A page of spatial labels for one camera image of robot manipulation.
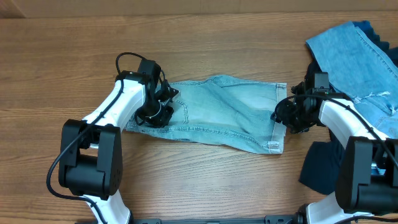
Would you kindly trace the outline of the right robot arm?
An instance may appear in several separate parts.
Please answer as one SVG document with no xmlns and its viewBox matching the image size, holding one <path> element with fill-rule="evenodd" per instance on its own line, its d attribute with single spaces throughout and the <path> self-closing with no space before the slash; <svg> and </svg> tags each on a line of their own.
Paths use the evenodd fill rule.
<svg viewBox="0 0 398 224">
<path fill-rule="evenodd" d="M 337 93 L 325 72 L 306 76 L 281 100 L 271 118 L 306 132 L 326 126 L 345 149 L 335 191 L 319 202 L 302 205 L 291 223 L 351 223 L 387 218 L 397 213 L 397 140 L 378 131 L 355 109 L 351 99 Z"/>
</svg>

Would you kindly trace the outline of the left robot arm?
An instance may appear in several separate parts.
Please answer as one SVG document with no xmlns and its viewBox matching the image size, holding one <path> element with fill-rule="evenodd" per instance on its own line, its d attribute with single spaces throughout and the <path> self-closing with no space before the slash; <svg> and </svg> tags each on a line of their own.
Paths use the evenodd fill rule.
<svg viewBox="0 0 398 224">
<path fill-rule="evenodd" d="M 58 182 L 71 192 L 69 200 L 88 204 L 96 223 L 133 223 L 119 191 L 121 133 L 129 120 L 152 128 L 168 125 L 176 94 L 161 67 L 142 58 L 137 71 L 118 70 L 112 92 L 94 112 L 63 125 L 60 155 L 53 163 Z"/>
</svg>

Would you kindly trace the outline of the light blue denim shorts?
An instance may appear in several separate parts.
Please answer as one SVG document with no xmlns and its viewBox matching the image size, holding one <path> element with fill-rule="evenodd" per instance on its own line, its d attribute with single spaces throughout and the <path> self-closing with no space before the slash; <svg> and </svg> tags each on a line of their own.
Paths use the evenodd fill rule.
<svg viewBox="0 0 398 224">
<path fill-rule="evenodd" d="M 283 153 L 286 127 L 271 115 L 287 96 L 286 83 L 217 75 L 171 86 L 180 95 L 171 103 L 174 113 L 167 126 L 139 126 L 130 119 L 125 129 L 174 141 L 227 145 L 255 154 Z"/>
</svg>

